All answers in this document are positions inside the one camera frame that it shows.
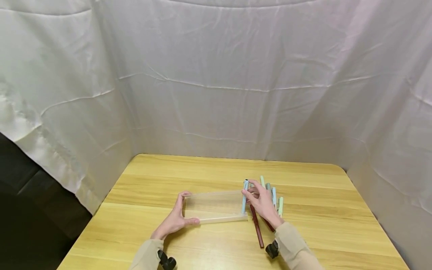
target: white curtain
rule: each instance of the white curtain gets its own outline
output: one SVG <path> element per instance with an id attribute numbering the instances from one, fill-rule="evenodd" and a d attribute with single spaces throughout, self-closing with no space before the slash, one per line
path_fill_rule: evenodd
<path id="1" fill-rule="evenodd" d="M 337 164 L 428 269 L 431 29 L 428 0 L 0 0 L 0 131 L 92 213 L 138 153 Z"/>

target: light blue pen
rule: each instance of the light blue pen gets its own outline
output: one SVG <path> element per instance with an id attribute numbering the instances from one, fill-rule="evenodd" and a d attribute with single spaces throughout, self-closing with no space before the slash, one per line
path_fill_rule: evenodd
<path id="1" fill-rule="evenodd" d="M 243 182 L 243 189 L 248 190 L 248 188 L 249 188 L 249 180 L 246 179 Z M 243 202 L 241 204 L 241 213 L 244 214 L 245 212 L 246 212 L 246 196 L 243 195 Z"/>
<path id="2" fill-rule="evenodd" d="M 273 199 L 274 209 L 277 210 L 277 206 L 276 206 L 276 200 L 277 200 L 277 198 L 276 198 L 276 188 L 275 187 L 271 188 L 271 194 L 272 194 L 272 197 L 273 197 L 272 199 Z"/>

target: transparent container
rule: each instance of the transparent container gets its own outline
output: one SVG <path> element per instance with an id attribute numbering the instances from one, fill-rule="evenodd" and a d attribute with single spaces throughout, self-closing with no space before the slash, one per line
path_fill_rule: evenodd
<path id="1" fill-rule="evenodd" d="M 247 220 L 241 213 L 241 191 L 198 193 L 185 197 L 185 218 L 199 218 L 200 224 Z"/>

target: dark red pen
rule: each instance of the dark red pen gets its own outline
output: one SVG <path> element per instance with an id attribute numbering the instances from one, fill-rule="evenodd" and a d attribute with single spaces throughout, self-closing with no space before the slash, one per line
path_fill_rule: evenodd
<path id="1" fill-rule="evenodd" d="M 260 225 L 258 224 L 258 218 L 257 218 L 257 214 L 255 213 L 255 208 L 252 206 L 252 204 L 250 205 L 250 207 L 252 213 L 252 220 L 254 221 L 255 230 L 257 231 L 258 241 L 260 243 L 260 248 L 264 248 L 263 237 L 261 235 Z"/>

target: wooden table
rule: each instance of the wooden table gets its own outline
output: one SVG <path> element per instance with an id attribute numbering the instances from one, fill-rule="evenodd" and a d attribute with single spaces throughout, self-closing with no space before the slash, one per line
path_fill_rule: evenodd
<path id="1" fill-rule="evenodd" d="M 345 174 L 335 165 L 141 154 L 126 167 L 60 270 L 128 269 L 139 246 L 168 215 L 183 190 L 240 190 L 245 178 L 284 197 L 285 220 L 300 231 L 326 270 L 407 270 Z M 264 244 L 274 235 L 260 220 Z M 178 269 L 288 269 L 260 249 L 248 221 L 204 224 L 175 233 L 165 250 Z"/>

